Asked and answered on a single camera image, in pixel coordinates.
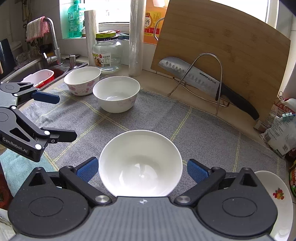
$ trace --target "green bottle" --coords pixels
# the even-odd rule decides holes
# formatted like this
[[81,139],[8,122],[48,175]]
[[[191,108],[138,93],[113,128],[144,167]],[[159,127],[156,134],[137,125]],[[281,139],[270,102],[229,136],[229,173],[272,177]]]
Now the green bottle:
[[82,36],[84,21],[84,4],[79,0],[74,1],[74,5],[68,9],[69,38],[79,38]]

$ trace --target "yellow jar lid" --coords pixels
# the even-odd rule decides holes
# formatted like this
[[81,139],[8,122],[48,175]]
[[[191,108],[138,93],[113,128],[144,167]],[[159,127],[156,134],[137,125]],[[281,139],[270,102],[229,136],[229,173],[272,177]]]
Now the yellow jar lid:
[[116,32],[113,31],[113,30],[98,32],[96,34],[96,38],[98,38],[98,39],[111,38],[111,37],[114,37],[114,36],[116,36]]

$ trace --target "supor logo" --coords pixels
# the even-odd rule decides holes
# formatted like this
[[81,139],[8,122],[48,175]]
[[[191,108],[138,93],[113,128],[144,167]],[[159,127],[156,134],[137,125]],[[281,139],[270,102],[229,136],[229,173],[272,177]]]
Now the supor logo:
[[21,150],[21,151],[28,154],[28,150],[23,149],[22,147],[18,146],[17,144],[14,144],[12,141],[9,141],[9,140],[5,139],[5,137],[2,138],[2,141],[9,144],[9,145],[11,145],[11,146],[13,146],[13,147],[15,147],[16,149],[19,149],[19,150]]
[[200,72],[200,75],[202,75],[202,76],[204,76],[204,77],[206,77],[209,81],[212,81],[214,84],[216,84],[216,81],[215,80],[213,80],[212,78],[210,78],[210,77],[208,77],[208,76],[206,76],[206,75],[204,75],[203,73],[201,73]]

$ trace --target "knife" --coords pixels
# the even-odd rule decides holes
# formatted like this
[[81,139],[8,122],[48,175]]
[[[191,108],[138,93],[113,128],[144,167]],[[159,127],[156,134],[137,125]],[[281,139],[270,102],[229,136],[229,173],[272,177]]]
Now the knife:
[[[175,75],[178,79],[181,79],[190,67],[189,63],[177,57],[166,57],[158,65]],[[184,81],[218,100],[220,81],[198,68],[192,66]],[[248,113],[254,120],[259,118],[259,113],[250,102],[223,83],[221,86],[221,95],[226,96],[236,107]]]

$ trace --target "stainless steel sink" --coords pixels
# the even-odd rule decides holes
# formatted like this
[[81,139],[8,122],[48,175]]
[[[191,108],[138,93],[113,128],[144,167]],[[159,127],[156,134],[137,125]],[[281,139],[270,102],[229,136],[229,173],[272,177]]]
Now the stainless steel sink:
[[[76,61],[76,69],[86,66],[87,63]],[[66,59],[62,59],[61,65],[53,65],[48,66],[47,62],[44,61],[43,58],[38,58],[31,63],[25,65],[18,71],[13,72],[11,75],[7,76],[3,80],[1,80],[1,83],[6,82],[21,82],[25,77],[27,77],[29,74],[34,74],[39,70],[42,69],[50,69],[54,72],[54,80],[48,83],[47,85],[43,86],[41,90],[44,90],[48,86],[52,85],[53,83],[57,82],[58,80],[64,78],[70,70],[70,61]]]

